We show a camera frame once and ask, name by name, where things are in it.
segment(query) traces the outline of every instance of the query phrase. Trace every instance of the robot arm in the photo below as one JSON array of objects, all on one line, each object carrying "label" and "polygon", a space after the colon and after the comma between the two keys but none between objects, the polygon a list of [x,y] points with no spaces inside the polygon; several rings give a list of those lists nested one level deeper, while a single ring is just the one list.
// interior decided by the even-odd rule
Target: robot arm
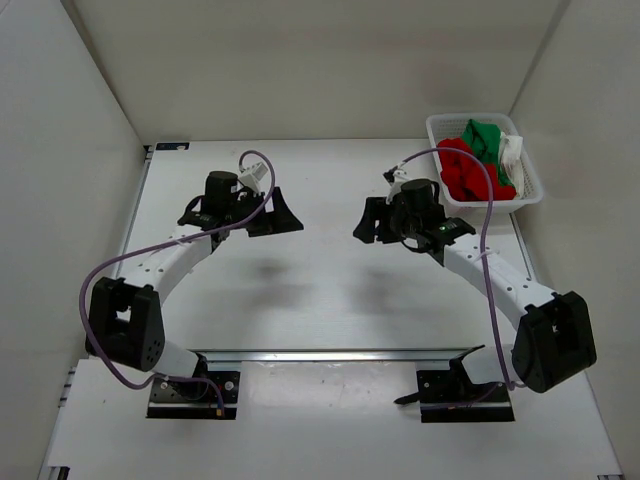
[{"label": "robot arm", "polygon": [[[480,236],[464,220],[445,216],[439,185],[412,180],[399,168],[384,176],[390,193],[366,200],[354,236],[368,244],[401,242],[412,252],[428,253],[486,295]],[[582,297],[559,295],[532,281],[490,248],[485,255],[496,306],[517,331],[515,344],[502,346],[510,375],[542,393],[593,365],[596,351]],[[503,379],[495,347],[473,349],[458,360],[473,384]]]},{"label": "robot arm", "polygon": [[[267,169],[256,164],[240,175],[211,172],[204,195],[194,198],[178,220],[168,240],[231,225],[244,218],[264,200],[259,181]],[[249,237],[302,230],[275,187],[273,211],[263,209],[245,228]],[[93,287],[89,323],[100,346],[114,362],[143,372],[167,376],[196,377],[206,372],[204,358],[165,339],[162,304],[193,268],[215,252],[229,236],[221,232],[157,250],[121,278],[103,277]],[[86,349],[94,354],[87,340]],[[202,388],[200,383],[180,384],[182,390]]]}]

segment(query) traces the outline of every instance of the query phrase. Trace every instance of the green object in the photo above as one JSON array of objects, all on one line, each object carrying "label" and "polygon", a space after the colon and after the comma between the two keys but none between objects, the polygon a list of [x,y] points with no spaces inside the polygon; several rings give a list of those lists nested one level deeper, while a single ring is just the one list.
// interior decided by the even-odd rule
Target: green object
[{"label": "green object", "polygon": [[496,166],[498,172],[498,183],[501,187],[513,187],[507,173],[500,165],[500,129],[493,123],[480,123],[469,120],[467,128],[462,134],[462,140],[469,145],[471,151],[482,163]]}]

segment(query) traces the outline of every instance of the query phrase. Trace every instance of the red cloth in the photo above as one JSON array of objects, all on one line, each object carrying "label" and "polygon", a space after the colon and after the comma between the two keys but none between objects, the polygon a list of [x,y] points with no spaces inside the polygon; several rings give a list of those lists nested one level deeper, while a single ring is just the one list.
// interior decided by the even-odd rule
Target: red cloth
[{"label": "red cloth", "polygon": [[[471,148],[461,138],[442,140],[439,147],[451,147],[464,150],[473,155]],[[438,152],[442,164],[442,181],[449,188],[451,196],[459,202],[477,202],[489,200],[487,181],[481,167],[470,158],[456,152]],[[511,186],[501,187],[498,182],[496,166],[483,164],[489,172],[493,184],[494,200],[513,200],[516,189]]]}]

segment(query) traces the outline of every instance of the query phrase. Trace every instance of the white table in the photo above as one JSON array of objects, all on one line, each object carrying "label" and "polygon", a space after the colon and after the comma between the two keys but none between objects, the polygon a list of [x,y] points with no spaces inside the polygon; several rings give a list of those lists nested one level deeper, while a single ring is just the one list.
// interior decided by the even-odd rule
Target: white table
[{"label": "white table", "polygon": [[[185,151],[155,152],[129,250],[166,238],[185,204],[203,192],[207,173],[235,171],[249,148],[273,161],[285,200],[305,224],[303,232],[272,237],[232,233],[165,303],[167,338],[203,350],[490,344],[486,299],[465,281],[426,255],[352,237],[365,198],[386,193],[382,172],[427,146],[194,142]],[[409,171],[436,178],[430,158]],[[526,271],[509,216],[492,220],[488,244]],[[515,332],[502,316],[500,325],[503,341],[511,341]],[[594,479],[619,472],[583,375],[544,395],[513,394],[510,424],[423,425],[417,410],[391,404],[415,384],[411,362],[245,363],[237,420],[148,420],[147,393],[121,387],[98,361],[86,360],[48,462],[69,466],[69,479],[98,480]]]}]

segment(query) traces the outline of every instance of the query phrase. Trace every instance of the white plastic basket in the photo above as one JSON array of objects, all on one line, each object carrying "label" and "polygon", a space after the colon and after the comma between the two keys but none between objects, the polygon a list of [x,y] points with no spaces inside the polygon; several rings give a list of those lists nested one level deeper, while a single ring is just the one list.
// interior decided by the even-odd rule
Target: white plastic basket
[{"label": "white plastic basket", "polygon": [[[427,133],[429,134],[431,146],[437,147],[438,143],[445,138],[458,138],[462,136],[469,119],[474,119],[480,123],[493,123],[507,135],[520,135],[511,119],[501,113],[452,113],[431,115],[427,118]],[[438,176],[440,176],[442,173],[440,156],[437,153],[434,153],[433,158],[436,162]],[[494,213],[515,212],[525,205],[538,203],[544,196],[540,179],[538,178],[524,147],[522,148],[522,155],[520,156],[520,159],[522,160],[522,170],[524,172],[524,195],[522,198],[518,198],[516,200],[500,200],[493,202]],[[445,198],[444,205],[449,215],[460,215],[465,211],[469,212],[471,209],[487,208],[487,202],[460,202],[453,199],[449,189],[442,181],[442,178],[440,178],[440,180],[440,185],[442,186]]]}]

